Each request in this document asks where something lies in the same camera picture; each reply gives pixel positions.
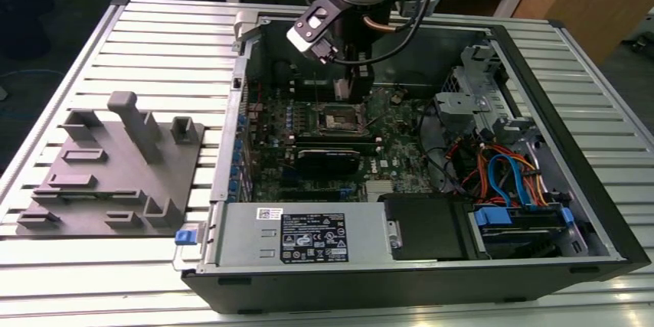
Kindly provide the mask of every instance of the wire bundle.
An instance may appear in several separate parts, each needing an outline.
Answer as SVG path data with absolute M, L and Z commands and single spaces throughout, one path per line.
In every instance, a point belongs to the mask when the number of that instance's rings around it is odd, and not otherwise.
M 489 161 L 483 156 L 484 150 L 491 150 L 496 152 L 496 155 L 489 159 Z M 520 199 L 520 203 L 523 205 L 536 205 L 536 206 L 547 206 L 547 201 L 543 197 L 543 187 L 540 174 L 537 173 L 537 169 L 533 165 L 525 160 L 523 155 L 516 154 L 505 147 L 489 144 L 483 145 L 479 149 L 477 153 L 477 168 L 473 172 L 469 173 L 468 178 L 472 177 L 473 173 L 479 173 L 479 182 L 480 182 L 480 198 L 487 198 L 488 196 L 488 187 L 491 187 L 495 192 L 499 194 L 499 197 L 492 197 L 487 200 L 489 203 L 501 202 L 508 206 L 508 203 L 512 203 L 515 206 L 515 202 L 511 202 L 508 195 L 503 192 L 500 185 L 495 182 L 495 162 L 497 160 L 508 161 L 512 170 L 512 176 L 515 178 L 516 183 L 516 192 L 517 198 Z M 525 175 L 525 171 L 529 170 L 533 172 L 533 175 Z

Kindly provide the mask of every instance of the floor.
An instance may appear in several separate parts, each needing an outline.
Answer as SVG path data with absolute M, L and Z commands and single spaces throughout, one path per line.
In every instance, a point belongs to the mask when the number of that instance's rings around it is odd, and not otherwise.
M 0 76 L 13 70 L 66 72 L 110 0 L 54 0 L 54 10 L 41 16 L 50 52 L 29 61 L 0 55 Z M 304 0 L 245 0 L 301 5 Z M 654 60 L 617 47 L 601 66 L 608 80 L 649 130 L 654 130 Z M 0 79 L 7 97 L 0 101 L 0 173 L 6 167 L 61 77 L 53 73 L 14 74 Z

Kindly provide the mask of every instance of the blue cable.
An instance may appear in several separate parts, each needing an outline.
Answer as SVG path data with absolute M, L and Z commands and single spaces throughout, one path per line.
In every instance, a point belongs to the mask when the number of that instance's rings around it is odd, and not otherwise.
M 0 79 L 2 79 L 5 77 L 9 77 L 9 76 L 13 76 L 14 74 L 22 74 L 22 73 L 51 73 L 51 74 L 57 74 L 61 77 L 65 76 L 65 74 L 61 73 L 61 72 L 58 72 L 57 70 L 49 70 L 49 69 L 25 69 L 25 70 L 14 70 L 13 72 L 3 73 L 0 76 Z
M 501 191 L 499 186 L 495 183 L 495 162 L 497 161 L 499 158 L 507 159 L 508 163 L 511 164 L 511 169 L 512 169 L 512 177 L 515 178 L 515 188 L 517 190 L 517 197 L 520 199 L 521 205 L 531 205 L 531 199 L 529 195 L 527 194 L 527 191 L 524 190 L 524 186 L 521 185 L 521 174 L 520 174 L 520 167 L 517 166 L 517 162 L 512 159 L 511 156 L 499 154 L 492 156 L 492 159 L 488 161 L 488 182 L 489 186 L 492 189 L 497 192 L 497 194 L 501 196 L 504 203 L 507 204 L 507 207 L 511 207 L 511 198 L 508 195 Z

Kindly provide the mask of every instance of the green circuit board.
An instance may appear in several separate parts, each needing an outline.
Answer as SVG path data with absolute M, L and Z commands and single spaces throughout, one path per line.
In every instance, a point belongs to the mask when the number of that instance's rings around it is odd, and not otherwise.
M 253 201 L 330 201 L 336 193 L 338 201 L 364 201 L 364 183 L 376 180 L 391 181 L 393 192 L 433 191 L 416 146 L 415 126 L 420 115 L 416 101 L 392 104 L 393 93 L 393 89 L 376 89 L 354 106 L 282 98 L 268 100 L 250 130 L 258 168 L 253 177 Z M 360 156 L 356 173 L 333 180 L 297 178 L 294 139 L 329 137 L 324 147 L 333 147 L 337 143 L 332 141 L 338 136 L 362 136 L 374 142 L 361 149 L 365 154 Z

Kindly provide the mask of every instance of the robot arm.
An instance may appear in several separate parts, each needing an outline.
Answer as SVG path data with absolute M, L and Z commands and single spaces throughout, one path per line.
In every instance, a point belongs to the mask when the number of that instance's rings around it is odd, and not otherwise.
M 412 11 L 407 6 L 411 3 L 416 5 Z M 286 37 L 298 51 L 324 64 L 369 65 L 397 54 L 415 31 L 409 31 L 396 50 L 368 59 L 365 55 L 370 54 L 373 41 L 384 33 L 411 27 L 416 29 L 421 18 L 433 12 L 436 3 L 437 0 L 314 0 L 288 30 Z M 388 26 L 393 6 L 403 15 L 413 14 L 404 25 Z M 337 58 L 340 47 L 341 59 Z

